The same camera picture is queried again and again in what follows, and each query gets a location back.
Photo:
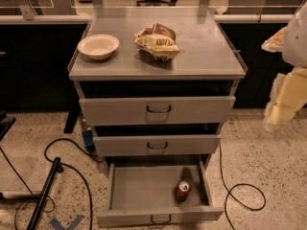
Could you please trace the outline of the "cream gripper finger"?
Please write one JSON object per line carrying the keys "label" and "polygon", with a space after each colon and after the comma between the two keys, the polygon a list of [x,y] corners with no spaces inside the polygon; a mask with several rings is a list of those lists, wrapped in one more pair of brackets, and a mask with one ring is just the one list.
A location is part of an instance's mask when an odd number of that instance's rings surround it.
{"label": "cream gripper finger", "polygon": [[261,45],[261,49],[271,53],[281,52],[284,46],[285,31],[286,28],[280,29]]}
{"label": "cream gripper finger", "polygon": [[264,129],[270,132],[280,130],[306,104],[307,69],[295,67],[287,75],[278,73],[265,109]]}

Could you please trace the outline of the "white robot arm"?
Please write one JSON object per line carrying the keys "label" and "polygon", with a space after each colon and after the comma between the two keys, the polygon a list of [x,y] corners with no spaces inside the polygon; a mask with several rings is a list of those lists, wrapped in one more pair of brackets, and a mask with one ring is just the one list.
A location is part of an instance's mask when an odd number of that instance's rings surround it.
{"label": "white robot arm", "polygon": [[263,126],[274,132],[286,126],[307,104],[307,3],[298,9],[286,27],[266,40],[262,48],[272,53],[281,52],[282,59],[294,67],[287,75],[278,74],[272,84]]}

